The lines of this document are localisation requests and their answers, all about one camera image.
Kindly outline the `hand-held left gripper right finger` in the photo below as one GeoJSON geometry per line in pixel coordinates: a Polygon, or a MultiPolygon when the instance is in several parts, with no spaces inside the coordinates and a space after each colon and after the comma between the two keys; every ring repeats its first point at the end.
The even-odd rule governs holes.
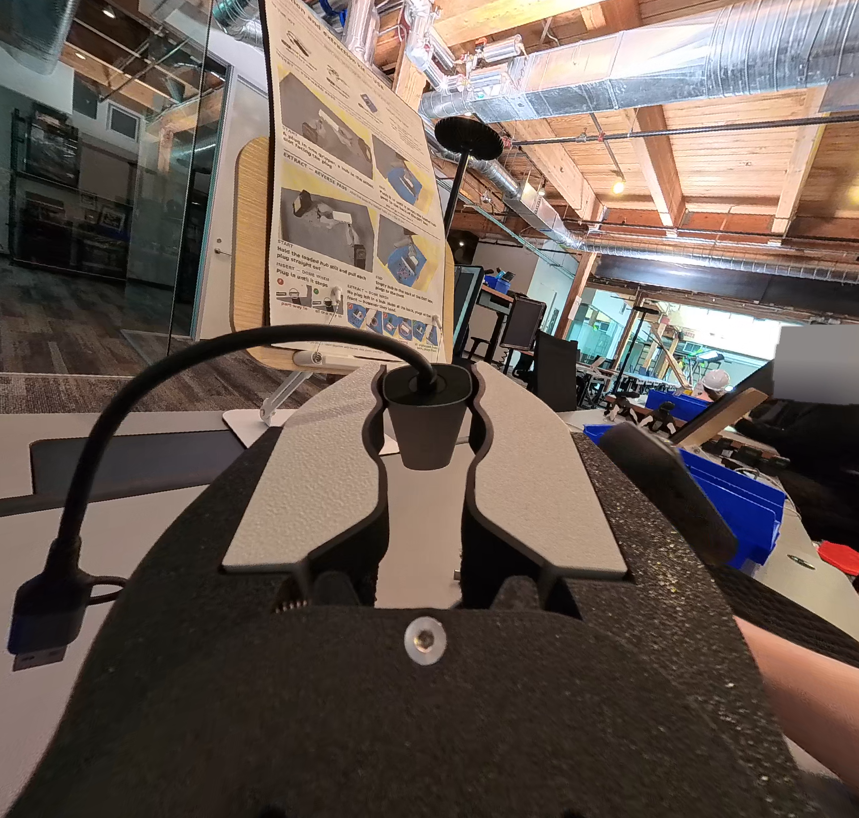
{"type": "Polygon", "coordinates": [[[569,426],[489,364],[472,369],[471,517],[539,569],[621,578],[627,566],[569,426]]]}

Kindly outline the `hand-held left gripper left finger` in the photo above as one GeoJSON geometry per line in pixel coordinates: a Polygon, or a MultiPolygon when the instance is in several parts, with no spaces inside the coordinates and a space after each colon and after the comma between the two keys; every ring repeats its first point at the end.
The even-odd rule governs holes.
{"type": "Polygon", "coordinates": [[[374,598],[389,545],[381,380],[364,366],[293,411],[222,559],[228,573],[291,573],[310,590],[349,576],[374,598]]]}

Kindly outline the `person's right forearm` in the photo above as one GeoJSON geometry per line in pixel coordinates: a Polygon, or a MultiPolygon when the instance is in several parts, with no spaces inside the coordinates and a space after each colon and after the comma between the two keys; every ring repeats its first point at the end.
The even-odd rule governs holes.
{"type": "Polygon", "coordinates": [[[783,733],[858,791],[858,669],[736,617],[783,733]]]}

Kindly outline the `blue plastic bin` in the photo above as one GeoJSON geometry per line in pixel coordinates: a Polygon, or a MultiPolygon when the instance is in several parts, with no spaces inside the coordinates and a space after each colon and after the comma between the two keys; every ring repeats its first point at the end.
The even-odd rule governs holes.
{"type": "Polygon", "coordinates": [[[693,420],[712,406],[713,402],[706,401],[688,394],[671,394],[663,390],[650,390],[644,406],[651,410],[658,409],[664,403],[672,404],[671,415],[676,420],[685,423],[693,420]]]}
{"type": "MultiPolygon", "coordinates": [[[[609,426],[614,425],[588,425],[583,432],[597,445],[599,437],[609,426]]],[[[763,566],[778,542],[785,493],[717,462],[673,447],[679,451],[693,479],[736,536],[737,554],[726,566],[737,569],[763,566]]]]}

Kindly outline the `black computer monitor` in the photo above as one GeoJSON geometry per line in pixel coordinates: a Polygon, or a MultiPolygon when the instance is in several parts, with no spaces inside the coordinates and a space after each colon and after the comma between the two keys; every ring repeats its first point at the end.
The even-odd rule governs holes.
{"type": "Polygon", "coordinates": [[[546,303],[539,299],[516,297],[510,307],[499,346],[520,352],[532,350],[545,311],[546,303]]]}

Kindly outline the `black wrist rest pad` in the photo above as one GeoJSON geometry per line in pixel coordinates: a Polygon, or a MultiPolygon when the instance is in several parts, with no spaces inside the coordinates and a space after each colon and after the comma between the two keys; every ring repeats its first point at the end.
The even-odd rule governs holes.
{"type": "Polygon", "coordinates": [[[734,616],[811,652],[858,668],[858,642],[809,609],[729,566],[707,566],[734,616]]]}

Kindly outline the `red plastic object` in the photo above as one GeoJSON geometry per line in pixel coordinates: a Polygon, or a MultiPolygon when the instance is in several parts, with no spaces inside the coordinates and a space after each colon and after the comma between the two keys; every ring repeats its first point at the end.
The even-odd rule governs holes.
{"type": "Polygon", "coordinates": [[[837,568],[854,580],[858,577],[858,551],[845,544],[822,541],[817,544],[819,557],[823,562],[837,568]]]}

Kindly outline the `black framed cabinet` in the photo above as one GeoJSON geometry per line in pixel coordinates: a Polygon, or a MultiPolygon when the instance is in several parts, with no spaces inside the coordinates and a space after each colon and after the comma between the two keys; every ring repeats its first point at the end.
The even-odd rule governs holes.
{"type": "Polygon", "coordinates": [[[483,287],[485,271],[480,266],[455,266],[453,358],[461,357],[469,337],[470,319],[483,287]]]}

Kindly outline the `white door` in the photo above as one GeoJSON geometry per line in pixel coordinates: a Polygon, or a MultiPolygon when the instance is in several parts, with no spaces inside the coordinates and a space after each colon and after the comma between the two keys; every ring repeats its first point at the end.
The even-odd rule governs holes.
{"type": "Polygon", "coordinates": [[[246,144],[268,136],[269,130],[267,91],[236,68],[229,68],[213,149],[201,268],[191,325],[194,340],[231,330],[238,157],[246,144]]]}

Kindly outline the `printed instruction sheet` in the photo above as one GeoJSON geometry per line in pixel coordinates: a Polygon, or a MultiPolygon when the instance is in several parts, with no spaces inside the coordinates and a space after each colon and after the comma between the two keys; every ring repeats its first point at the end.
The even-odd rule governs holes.
{"type": "Polygon", "coordinates": [[[301,0],[259,5],[270,324],[350,327],[449,362],[447,242],[424,121],[301,0]]]}

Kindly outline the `black ceiling pipe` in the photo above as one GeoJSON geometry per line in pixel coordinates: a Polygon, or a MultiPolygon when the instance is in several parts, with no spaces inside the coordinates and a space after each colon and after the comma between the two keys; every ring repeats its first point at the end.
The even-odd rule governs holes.
{"type": "Polygon", "coordinates": [[[662,129],[650,130],[633,129],[622,133],[598,132],[592,135],[581,133],[580,135],[569,137],[555,136],[549,138],[519,139],[511,140],[510,147],[520,149],[526,147],[550,147],[556,145],[570,144],[606,144],[618,140],[644,140],[648,138],[671,138],[680,136],[707,136],[716,134],[756,132],[783,128],[830,126],[857,122],[858,113],[856,111],[822,113],[805,117],[770,119],[758,122],[726,123],[718,125],[713,124],[698,127],[667,127],[662,129]]]}

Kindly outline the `black pole with round disc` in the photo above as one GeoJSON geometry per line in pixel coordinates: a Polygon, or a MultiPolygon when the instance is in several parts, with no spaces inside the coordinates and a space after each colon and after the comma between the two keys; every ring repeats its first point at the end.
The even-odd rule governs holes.
{"type": "Polygon", "coordinates": [[[445,150],[458,155],[457,169],[444,215],[445,237],[449,237],[469,161],[472,158],[478,161],[497,160],[502,154],[503,142],[491,127],[463,116],[448,116],[438,120],[434,126],[434,134],[445,150]]]}

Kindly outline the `black shelving rack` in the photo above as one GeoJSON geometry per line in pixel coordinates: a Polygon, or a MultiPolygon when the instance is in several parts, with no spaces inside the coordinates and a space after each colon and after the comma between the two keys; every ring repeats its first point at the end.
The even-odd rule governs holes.
{"type": "Polygon", "coordinates": [[[9,257],[62,275],[127,281],[137,162],[33,102],[10,118],[9,257]]]}

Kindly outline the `silver insulated pipes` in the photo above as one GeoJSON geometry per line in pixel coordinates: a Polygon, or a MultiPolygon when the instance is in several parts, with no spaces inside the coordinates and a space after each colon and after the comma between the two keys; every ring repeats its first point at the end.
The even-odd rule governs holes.
{"type": "MultiPolygon", "coordinates": [[[[421,71],[429,85],[437,93],[451,95],[477,86],[479,72],[486,72],[490,66],[509,64],[523,56],[525,46],[520,34],[514,34],[499,41],[490,42],[480,38],[472,52],[455,55],[435,28],[441,10],[435,0],[395,0],[400,8],[400,22],[392,29],[400,30],[403,36],[404,55],[415,69],[421,71]]],[[[320,18],[345,34],[348,18],[349,0],[305,0],[320,18]]],[[[369,55],[370,64],[374,63],[374,49],[380,31],[380,13],[393,2],[378,3],[368,0],[369,25],[367,40],[359,44],[359,50],[369,55]]]]}

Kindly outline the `silver rectangular foil duct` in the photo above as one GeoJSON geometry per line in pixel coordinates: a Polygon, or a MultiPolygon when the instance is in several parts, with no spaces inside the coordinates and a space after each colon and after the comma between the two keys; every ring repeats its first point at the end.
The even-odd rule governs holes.
{"type": "Polygon", "coordinates": [[[486,123],[805,90],[857,75],[858,0],[748,0],[516,57],[423,96],[486,123]]]}

